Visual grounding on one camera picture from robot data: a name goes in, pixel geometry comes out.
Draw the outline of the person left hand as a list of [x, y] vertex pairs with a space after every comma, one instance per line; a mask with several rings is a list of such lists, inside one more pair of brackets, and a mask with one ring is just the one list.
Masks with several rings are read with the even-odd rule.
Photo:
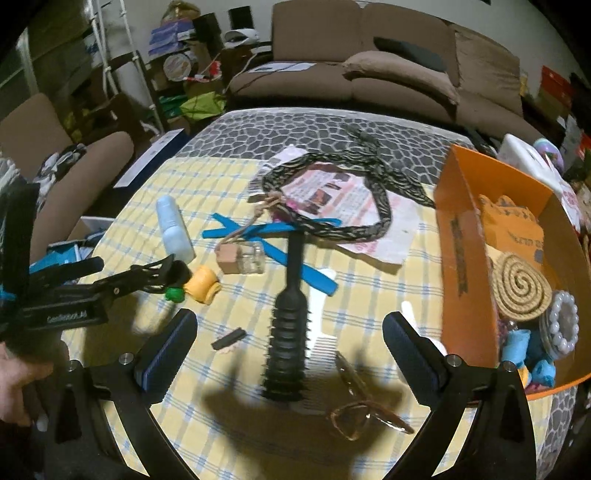
[[1, 421], [20, 427], [28, 427], [31, 419], [25, 408], [23, 389], [30, 383], [42, 380], [53, 372], [52, 363], [29, 362], [14, 357], [1, 343], [0, 408]]

